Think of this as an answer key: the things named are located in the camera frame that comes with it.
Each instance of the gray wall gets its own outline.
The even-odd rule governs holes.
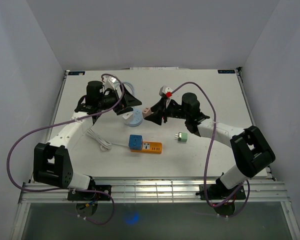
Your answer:
[[[244,65],[255,121],[276,154],[300,227],[300,1],[281,0]]]
[[[242,66],[279,0],[27,0],[65,70]]]
[[[46,125],[63,71],[25,0],[0,0],[0,240],[10,237],[20,191],[9,181],[9,148],[26,132]],[[19,184],[32,172],[33,149],[44,133],[21,142],[12,156]]]

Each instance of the purple cable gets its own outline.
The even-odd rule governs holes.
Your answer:
[[[50,129],[50,128],[58,127],[58,126],[65,125],[65,124],[71,124],[71,123],[75,122],[76,120],[78,121],[78,120],[82,120],[82,119],[86,119],[86,118],[90,118],[90,117],[94,117],[94,116],[100,116],[100,115],[102,115],[104,113],[107,113],[107,112],[111,111],[112,109],[114,109],[120,103],[120,101],[122,100],[122,98],[124,97],[125,89],[124,89],[124,86],[123,86],[122,82],[116,76],[114,76],[112,74],[104,73],[104,74],[101,75],[101,79],[102,80],[104,79],[104,76],[113,77],[113,78],[115,78],[120,83],[121,96],[120,96],[119,100],[112,107],[110,107],[107,110],[104,110],[104,111],[101,111],[101,112],[97,112],[97,113],[94,113],[94,114],[91,114],[91,115],[78,117],[77,119],[73,119],[73,120],[69,120],[69,121],[64,121],[64,122],[60,122],[60,123],[57,123],[57,124],[52,124],[52,125],[49,125],[49,126],[43,126],[43,127],[37,128],[35,130],[32,130],[32,131],[26,133],[22,137],[20,137],[12,145],[12,147],[11,147],[9,153],[8,153],[8,156],[6,158],[6,172],[8,174],[8,177],[9,177],[11,183],[16,188],[18,188],[18,189],[20,189],[22,191],[25,191],[25,192],[33,192],[33,193],[40,193],[40,192],[47,192],[47,191],[53,191],[53,190],[60,190],[60,189],[62,189],[60,187],[54,187],[54,188],[48,188],[48,189],[35,190],[35,189],[28,189],[28,188],[25,188],[25,187],[22,187],[22,186],[18,185],[16,183],[16,181],[13,179],[13,177],[11,175],[11,171],[10,171],[10,159],[11,159],[12,152],[14,151],[14,149],[16,148],[16,146],[18,145],[18,143],[20,143],[24,138],[26,138],[27,136],[29,136],[29,135],[31,135],[33,133],[36,133],[36,132],[39,132],[39,131],[45,130],[45,129]],[[109,219],[107,221],[105,221],[103,223],[95,222],[95,224],[97,224],[97,225],[103,225],[103,224],[108,223],[111,220],[111,218],[113,217],[113,215],[115,213],[115,201],[114,201],[114,199],[109,194],[107,194],[107,193],[105,193],[103,191],[97,191],[97,190],[81,190],[81,189],[77,189],[77,191],[78,192],[85,192],[85,193],[98,193],[98,194],[103,194],[103,195],[106,195],[107,197],[109,197],[110,200],[112,201],[112,205],[113,205],[111,216],[109,217]]]
[[[204,165],[204,174],[203,174],[203,190],[204,190],[204,198],[206,200],[206,202],[208,203],[208,205],[212,208],[217,208],[217,207],[220,207],[221,205],[225,204],[234,194],[236,194],[236,192],[240,189],[240,187],[243,185],[242,184],[239,184],[235,190],[228,196],[226,197],[222,202],[219,202],[218,204],[211,204],[209,198],[208,198],[208,189],[207,189],[207,173],[208,173],[208,164],[209,164],[209,159],[210,159],[210,154],[211,154],[211,150],[212,150],[212,146],[214,144],[214,140],[215,140],[215,136],[216,136],[216,130],[217,130],[217,113],[216,113],[216,110],[212,104],[212,102],[210,101],[208,95],[205,93],[205,91],[195,82],[193,81],[187,81],[183,84],[181,84],[180,86],[178,86],[174,91],[172,91],[172,94],[174,94],[176,91],[178,91],[180,88],[182,88],[184,85],[186,84],[193,84],[195,85],[201,92],[202,94],[205,96],[206,100],[208,101],[212,111],[213,111],[213,131],[212,131],[212,136],[211,136],[211,141],[210,141],[210,144],[209,144],[209,148],[208,148],[208,152],[206,154],[206,159],[205,159],[205,165]],[[238,211],[238,213],[240,213],[242,211],[242,209],[246,206],[247,202],[248,202],[248,198],[249,198],[249,195],[250,195],[250,185],[249,185],[249,181],[246,180],[247,183],[248,183],[248,194],[247,194],[247,197],[245,199],[245,202],[242,206],[242,208]]]

